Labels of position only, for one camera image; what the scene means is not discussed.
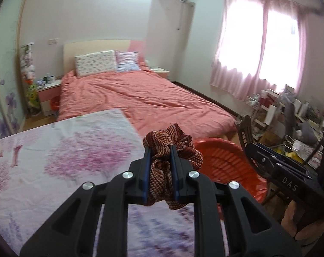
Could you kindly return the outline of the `person's right hand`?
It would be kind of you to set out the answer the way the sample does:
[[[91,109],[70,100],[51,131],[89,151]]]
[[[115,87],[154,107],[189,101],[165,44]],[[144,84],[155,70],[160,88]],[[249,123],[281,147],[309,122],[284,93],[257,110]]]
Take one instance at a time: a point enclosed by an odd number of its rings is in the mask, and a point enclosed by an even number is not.
[[[316,242],[324,233],[324,220],[313,222],[302,230],[298,230],[296,216],[299,214],[298,206],[292,200],[284,213],[281,225],[292,238],[300,242],[301,246],[309,246]]]

